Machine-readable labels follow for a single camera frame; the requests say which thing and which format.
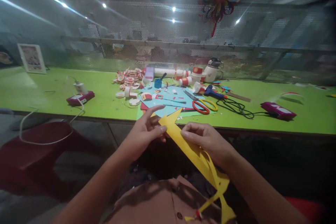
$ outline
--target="shirt button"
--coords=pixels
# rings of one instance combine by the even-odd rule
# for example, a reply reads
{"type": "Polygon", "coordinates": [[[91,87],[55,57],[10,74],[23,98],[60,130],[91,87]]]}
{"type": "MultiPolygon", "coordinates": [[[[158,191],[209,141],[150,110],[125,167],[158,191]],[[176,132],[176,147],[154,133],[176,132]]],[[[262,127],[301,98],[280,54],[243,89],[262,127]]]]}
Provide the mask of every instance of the shirt button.
{"type": "Polygon", "coordinates": [[[182,214],[180,212],[178,212],[176,215],[179,219],[182,219],[182,214]]]}

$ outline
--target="yellow-handled scissors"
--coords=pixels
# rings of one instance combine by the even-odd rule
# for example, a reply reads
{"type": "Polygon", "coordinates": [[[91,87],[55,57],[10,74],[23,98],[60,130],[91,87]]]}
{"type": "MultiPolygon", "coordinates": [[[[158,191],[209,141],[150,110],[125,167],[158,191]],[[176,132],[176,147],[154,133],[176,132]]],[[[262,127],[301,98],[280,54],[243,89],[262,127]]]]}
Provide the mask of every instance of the yellow-handled scissors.
{"type": "Polygon", "coordinates": [[[193,96],[192,94],[188,93],[187,91],[184,90],[184,92],[191,98],[193,99],[192,101],[192,107],[199,113],[201,114],[210,114],[210,110],[212,111],[217,111],[218,110],[218,107],[215,103],[213,103],[212,101],[209,101],[209,100],[204,100],[204,99],[198,99],[197,97],[193,96]],[[205,111],[203,110],[200,110],[199,108],[196,107],[196,105],[200,106],[202,109],[204,109],[205,111]]]}

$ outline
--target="yellow paper strip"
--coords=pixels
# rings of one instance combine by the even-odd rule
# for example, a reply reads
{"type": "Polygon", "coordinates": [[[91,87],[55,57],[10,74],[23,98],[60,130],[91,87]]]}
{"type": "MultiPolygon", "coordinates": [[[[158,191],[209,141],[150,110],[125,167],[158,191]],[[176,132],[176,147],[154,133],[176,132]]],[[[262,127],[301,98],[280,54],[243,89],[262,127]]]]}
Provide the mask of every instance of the yellow paper strip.
{"type": "Polygon", "coordinates": [[[212,196],[203,206],[199,209],[202,212],[216,199],[220,198],[222,204],[222,224],[235,217],[233,210],[227,205],[224,199],[224,192],[229,185],[229,177],[219,172],[213,165],[209,155],[199,146],[185,141],[181,135],[180,128],[175,124],[175,121],[180,115],[182,108],[174,112],[169,116],[164,116],[159,120],[162,126],[167,126],[167,133],[175,141],[178,147],[184,152],[184,154],[191,160],[196,168],[202,173],[202,175],[216,188],[217,192],[212,196]]]}

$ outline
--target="blue cup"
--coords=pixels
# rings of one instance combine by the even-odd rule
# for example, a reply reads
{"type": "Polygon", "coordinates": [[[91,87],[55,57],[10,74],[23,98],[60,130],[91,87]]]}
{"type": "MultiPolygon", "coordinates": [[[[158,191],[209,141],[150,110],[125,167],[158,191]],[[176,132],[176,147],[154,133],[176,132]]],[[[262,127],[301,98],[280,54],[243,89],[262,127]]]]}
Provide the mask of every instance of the blue cup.
{"type": "Polygon", "coordinates": [[[161,88],[162,87],[162,80],[161,79],[155,79],[154,87],[155,88],[161,88]]]}

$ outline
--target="thermos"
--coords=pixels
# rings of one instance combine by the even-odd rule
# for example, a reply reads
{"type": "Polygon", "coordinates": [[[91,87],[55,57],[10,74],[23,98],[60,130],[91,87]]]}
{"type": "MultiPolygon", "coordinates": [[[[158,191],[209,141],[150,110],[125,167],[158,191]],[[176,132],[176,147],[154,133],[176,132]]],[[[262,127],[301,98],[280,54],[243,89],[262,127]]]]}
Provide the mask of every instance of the thermos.
{"type": "Polygon", "coordinates": [[[215,80],[220,63],[221,62],[217,58],[211,58],[211,60],[209,60],[208,65],[204,70],[206,73],[204,82],[212,83],[215,80]]]}

